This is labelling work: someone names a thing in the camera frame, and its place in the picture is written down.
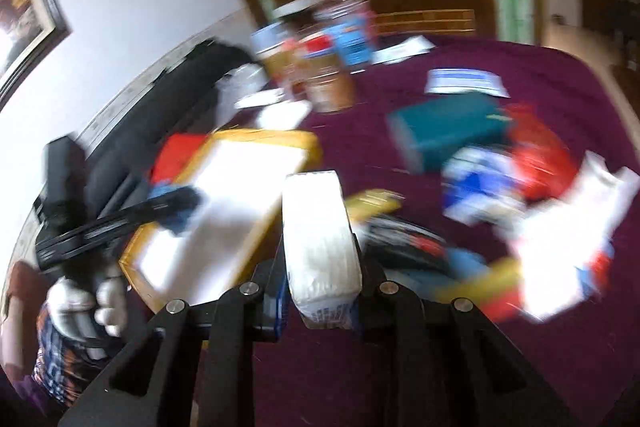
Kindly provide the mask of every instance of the plaid shirt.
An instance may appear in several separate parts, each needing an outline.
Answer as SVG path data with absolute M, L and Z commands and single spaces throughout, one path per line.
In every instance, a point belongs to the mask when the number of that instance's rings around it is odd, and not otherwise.
M 38 357 L 33 380 L 65 407 L 71 407 L 109 359 L 91 360 L 84 349 L 75 346 L 53 327 L 45 304 L 37 322 Z

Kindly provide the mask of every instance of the red plastic bag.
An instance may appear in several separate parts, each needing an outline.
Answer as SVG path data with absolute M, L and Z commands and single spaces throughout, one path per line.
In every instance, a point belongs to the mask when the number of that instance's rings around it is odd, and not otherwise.
M 527 200 L 559 198 L 578 172 L 569 150 L 529 106 L 511 103 L 504 110 L 513 120 L 510 137 L 522 195 Z

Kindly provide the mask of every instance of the picture frame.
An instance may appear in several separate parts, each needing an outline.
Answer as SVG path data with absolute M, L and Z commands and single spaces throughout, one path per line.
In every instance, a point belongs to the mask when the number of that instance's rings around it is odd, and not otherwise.
M 0 0 L 0 110 L 67 35 L 56 0 Z

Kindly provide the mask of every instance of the screw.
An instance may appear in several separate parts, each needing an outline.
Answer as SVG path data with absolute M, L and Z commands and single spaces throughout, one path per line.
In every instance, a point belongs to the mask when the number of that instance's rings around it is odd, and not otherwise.
M 165 309 L 172 315 L 180 313 L 184 309 L 184 301 L 181 301 L 180 299 L 169 301 L 167 302 Z
M 380 291 L 385 295 L 393 295 L 398 293 L 398 285 L 393 281 L 385 281 L 380 285 Z
M 254 293 L 257 293 L 259 289 L 260 286 L 253 281 L 245 282 L 240 285 L 240 293 L 242 295 L 253 295 Z
M 453 301 L 453 307 L 459 312 L 466 313 L 474 308 L 474 304 L 469 299 L 456 299 Z

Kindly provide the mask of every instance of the hand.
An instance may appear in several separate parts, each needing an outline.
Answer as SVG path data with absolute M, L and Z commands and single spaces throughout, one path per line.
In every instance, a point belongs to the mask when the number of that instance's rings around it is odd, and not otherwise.
M 111 267 L 108 278 L 96 291 L 81 290 L 76 284 L 61 277 L 47 293 L 47 306 L 54 327 L 65 337 L 82 342 L 85 337 L 80 333 L 74 314 L 88 312 L 98 302 L 95 311 L 96 323 L 103 325 L 108 335 L 119 337 L 127 324 L 125 290 L 120 271 Z

